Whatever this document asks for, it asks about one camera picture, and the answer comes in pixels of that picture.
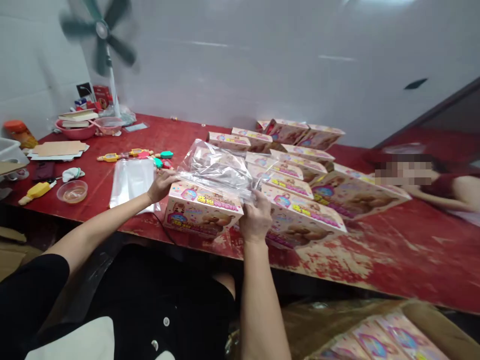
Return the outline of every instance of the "white basket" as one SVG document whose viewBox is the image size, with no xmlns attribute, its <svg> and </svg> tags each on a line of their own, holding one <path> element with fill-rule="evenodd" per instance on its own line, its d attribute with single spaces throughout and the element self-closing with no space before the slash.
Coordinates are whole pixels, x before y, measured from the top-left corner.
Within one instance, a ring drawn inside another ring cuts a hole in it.
<svg viewBox="0 0 480 360">
<path fill-rule="evenodd" d="M 29 164 L 30 160 L 20 150 L 20 142 L 0 137 L 0 161 Z"/>
</svg>

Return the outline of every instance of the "electric fan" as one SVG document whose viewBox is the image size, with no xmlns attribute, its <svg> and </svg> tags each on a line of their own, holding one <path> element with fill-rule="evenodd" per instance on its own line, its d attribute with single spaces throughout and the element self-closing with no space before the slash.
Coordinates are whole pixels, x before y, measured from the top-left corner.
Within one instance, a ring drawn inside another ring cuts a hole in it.
<svg viewBox="0 0 480 360">
<path fill-rule="evenodd" d="M 83 2 L 93 18 L 93 22 L 85 22 L 80 18 L 62 14 L 60 15 L 61 29 L 69 40 L 79 41 L 89 36 L 96 36 L 94 69 L 101 76 L 109 75 L 113 109 L 115 116 L 120 118 L 119 100 L 117 98 L 109 46 L 115 50 L 127 66 L 131 67 L 135 63 L 135 51 L 125 42 L 112 35 L 112 30 L 119 20 L 130 10 L 130 0 L 112 0 L 105 17 L 100 14 L 95 0 L 83 0 Z"/>
</svg>

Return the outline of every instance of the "power cord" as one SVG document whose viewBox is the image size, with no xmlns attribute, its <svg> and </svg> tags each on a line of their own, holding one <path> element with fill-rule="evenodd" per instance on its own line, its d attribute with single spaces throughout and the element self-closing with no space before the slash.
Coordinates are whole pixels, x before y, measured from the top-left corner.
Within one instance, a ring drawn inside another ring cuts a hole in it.
<svg viewBox="0 0 480 360">
<path fill-rule="evenodd" d="M 170 233 L 167 231 L 167 229 L 164 227 L 164 225 L 162 224 L 162 221 L 160 220 L 160 218 L 157 216 L 156 213 L 152 212 L 153 216 L 156 217 L 156 219 L 158 220 L 158 223 L 160 224 L 161 228 L 163 229 L 163 232 L 166 234 L 166 237 L 175 245 L 178 246 L 177 242 L 174 240 L 173 237 L 170 236 Z"/>
</svg>

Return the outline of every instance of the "fan blade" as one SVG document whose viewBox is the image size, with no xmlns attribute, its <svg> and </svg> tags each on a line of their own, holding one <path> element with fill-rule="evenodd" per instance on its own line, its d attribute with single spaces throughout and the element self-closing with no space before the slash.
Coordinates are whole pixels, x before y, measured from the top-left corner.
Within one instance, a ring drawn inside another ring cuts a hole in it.
<svg viewBox="0 0 480 360">
<path fill-rule="evenodd" d="M 85 3 L 86 8 L 88 9 L 88 12 L 90 13 L 90 16 L 93 18 L 93 20 L 102 20 L 102 14 L 100 13 L 99 6 L 95 2 L 95 0 L 83 0 Z"/>
<path fill-rule="evenodd" d="M 125 42 L 117 39 L 115 36 L 110 36 L 106 40 L 113 50 L 120 56 L 120 58 L 128 65 L 132 66 L 137 58 L 135 51 Z"/>
<path fill-rule="evenodd" d="M 117 22 L 130 9 L 130 0 L 112 0 L 105 14 L 105 22 L 113 30 Z"/>
<path fill-rule="evenodd" d="M 60 26 L 67 39 L 81 39 L 88 35 L 94 35 L 95 24 L 88 23 L 68 15 L 60 16 Z"/>
<path fill-rule="evenodd" d="M 99 37 L 96 38 L 94 65 L 99 75 L 107 76 L 107 41 Z"/>
</svg>

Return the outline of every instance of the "pink bowl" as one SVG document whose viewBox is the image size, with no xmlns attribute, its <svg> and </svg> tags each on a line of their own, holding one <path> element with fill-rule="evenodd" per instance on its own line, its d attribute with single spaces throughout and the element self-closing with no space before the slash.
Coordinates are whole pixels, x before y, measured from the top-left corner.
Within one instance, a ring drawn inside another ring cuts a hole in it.
<svg viewBox="0 0 480 360">
<path fill-rule="evenodd" d="M 62 126 L 62 122 L 63 120 L 58 119 L 55 126 L 70 140 L 86 140 L 95 135 L 96 126 L 93 124 L 90 124 L 89 127 L 67 129 Z"/>
</svg>

